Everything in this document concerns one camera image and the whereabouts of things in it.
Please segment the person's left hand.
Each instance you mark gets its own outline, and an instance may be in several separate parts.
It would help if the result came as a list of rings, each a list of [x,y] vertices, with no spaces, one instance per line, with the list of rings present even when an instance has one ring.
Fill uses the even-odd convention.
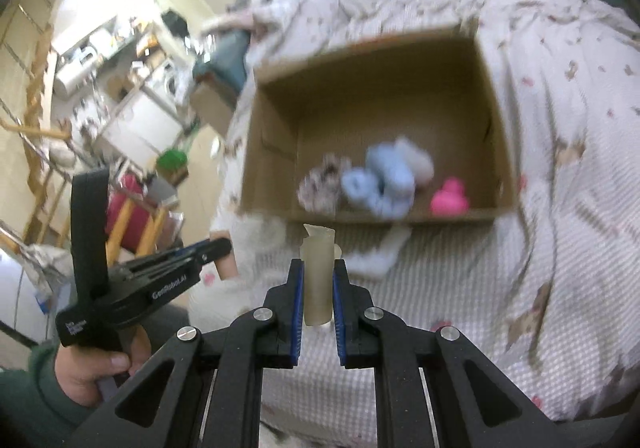
[[[61,346],[55,355],[54,374],[63,393],[83,407],[102,402],[98,382],[127,373],[133,376],[151,357],[151,342],[141,326],[134,329],[130,353],[93,347]]]

